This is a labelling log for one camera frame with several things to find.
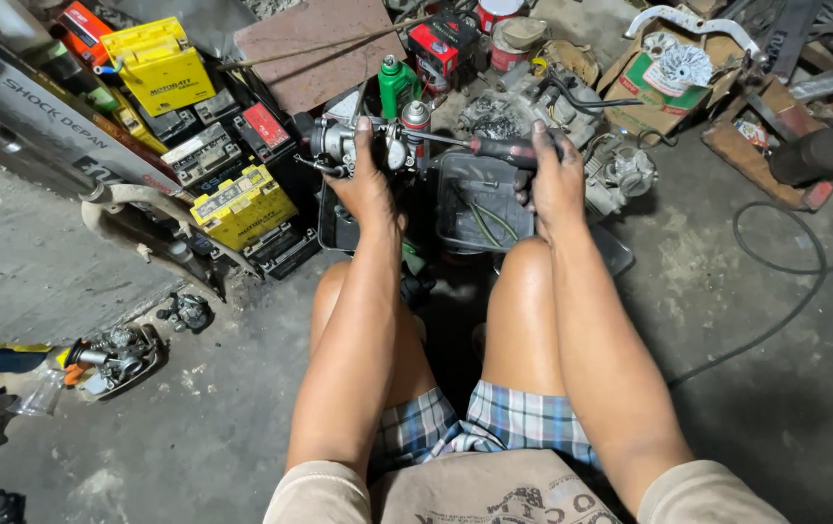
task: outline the dirty hand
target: dirty hand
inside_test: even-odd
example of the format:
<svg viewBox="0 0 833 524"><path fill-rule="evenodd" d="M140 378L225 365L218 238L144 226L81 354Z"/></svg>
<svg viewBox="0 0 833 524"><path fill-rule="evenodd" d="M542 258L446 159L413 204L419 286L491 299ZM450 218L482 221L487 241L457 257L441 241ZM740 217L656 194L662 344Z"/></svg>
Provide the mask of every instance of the dirty hand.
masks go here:
<svg viewBox="0 0 833 524"><path fill-rule="evenodd" d="M562 149L562 161L554 141ZM537 214L537 231L551 244L550 232L584 222L584 159L564 134L553 139L542 120L533 123L533 148L539 168L533 177L532 195L518 193L518 199L527 211Z"/></svg>
<svg viewBox="0 0 833 524"><path fill-rule="evenodd" d="M371 119L362 116L355 126L354 176L335 178L323 173L323 177L345 208L359 221L362 234L365 230L386 226L394 226L403 231L406 220L397 213L387 177L377 169L372 158L371 144L374 136Z"/></svg>

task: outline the concrete wall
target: concrete wall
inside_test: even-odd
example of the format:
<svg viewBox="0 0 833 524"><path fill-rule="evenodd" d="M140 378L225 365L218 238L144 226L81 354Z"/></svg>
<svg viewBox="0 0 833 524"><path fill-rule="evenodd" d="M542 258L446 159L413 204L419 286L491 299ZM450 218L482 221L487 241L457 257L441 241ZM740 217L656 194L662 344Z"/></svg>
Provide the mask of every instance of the concrete wall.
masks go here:
<svg viewBox="0 0 833 524"><path fill-rule="evenodd" d="M0 168L0 340L83 336L176 281L87 231L78 202Z"/></svg>

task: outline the green handle pliers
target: green handle pliers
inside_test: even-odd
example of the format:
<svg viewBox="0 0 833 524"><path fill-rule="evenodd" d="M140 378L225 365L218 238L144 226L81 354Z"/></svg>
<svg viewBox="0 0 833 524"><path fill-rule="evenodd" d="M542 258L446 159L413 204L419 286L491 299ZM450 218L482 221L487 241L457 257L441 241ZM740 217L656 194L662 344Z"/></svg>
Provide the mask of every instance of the green handle pliers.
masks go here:
<svg viewBox="0 0 833 524"><path fill-rule="evenodd" d="M503 247L503 244L501 244L497 240L497 238L494 237L493 233L491 233L491 230L487 227L487 224L484 222L485 216L490 217L491 220L494 221L495 224L500 226L504 231L506 231L506 233L510 235L510 237L513 238L515 242L518 242L520 240L520 235L517 234L516 230L506 220L504 220L503 217L475 202L474 197L471 195L471 193L469 191L466 191L465 188L459 185L454 178L449 179L449 184L452 185L452 189L456 193L458 199L463 204L468 206L471 210L471 218L474 219L475 224L478 225L478 229L480 229L480 232L482 235L484 235L484 238L487 239L487 242L497 247Z"/></svg>

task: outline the rusty metal sheet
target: rusty metal sheet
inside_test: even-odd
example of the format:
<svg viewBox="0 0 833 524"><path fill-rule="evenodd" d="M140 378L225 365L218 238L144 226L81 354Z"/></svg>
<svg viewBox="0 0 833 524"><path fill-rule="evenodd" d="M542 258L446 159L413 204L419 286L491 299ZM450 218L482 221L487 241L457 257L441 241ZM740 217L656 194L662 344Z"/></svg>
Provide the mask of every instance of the rusty metal sheet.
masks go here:
<svg viewBox="0 0 833 524"><path fill-rule="evenodd" d="M390 27L381 0L307 0L235 34L247 59L349 38ZM386 55L403 58L396 33L253 66L293 115L373 77Z"/></svg>

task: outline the red battery label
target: red battery label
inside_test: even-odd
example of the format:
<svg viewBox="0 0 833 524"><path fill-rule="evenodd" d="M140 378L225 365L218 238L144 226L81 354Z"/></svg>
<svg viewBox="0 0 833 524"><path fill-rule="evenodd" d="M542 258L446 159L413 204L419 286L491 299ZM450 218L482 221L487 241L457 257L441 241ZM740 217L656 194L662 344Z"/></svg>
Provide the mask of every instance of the red battery label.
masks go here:
<svg viewBox="0 0 833 524"><path fill-rule="evenodd" d="M261 139L264 140L264 143L267 144L270 149L273 150L275 147L280 146L290 138L290 136L287 135L287 130L285 130L282 125L278 124L278 121L274 118L274 116L271 115L267 108L260 103L255 103L242 114L245 116L247 123L250 124L255 131L258 131Z"/></svg>

